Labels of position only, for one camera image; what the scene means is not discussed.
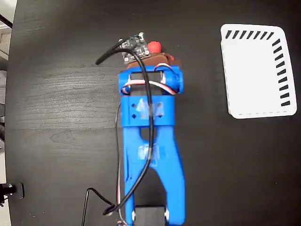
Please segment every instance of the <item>wood grain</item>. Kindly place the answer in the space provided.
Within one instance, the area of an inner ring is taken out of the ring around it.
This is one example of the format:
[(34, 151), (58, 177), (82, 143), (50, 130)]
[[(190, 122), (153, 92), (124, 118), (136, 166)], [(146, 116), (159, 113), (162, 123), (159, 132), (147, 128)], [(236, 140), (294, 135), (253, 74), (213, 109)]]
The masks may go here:
[[(159, 5), (156, 15), (150, 4)], [(125, 67), (121, 56), (100, 67), (94, 62), (139, 31), (183, 64), (175, 133), (186, 177), (185, 225), (301, 224), (301, 113), (232, 118), (220, 50), (225, 23), (282, 27), (300, 105), (300, 17), (298, 1), (18, 1), (5, 150), (8, 182), (24, 183), (25, 198), (9, 200), (12, 225), (79, 225), (89, 186), (115, 199), (113, 127)], [(149, 172), (141, 184), (138, 203), (164, 198), (154, 177)], [(91, 199), (87, 226), (116, 224), (117, 215), (102, 216), (105, 207)]]

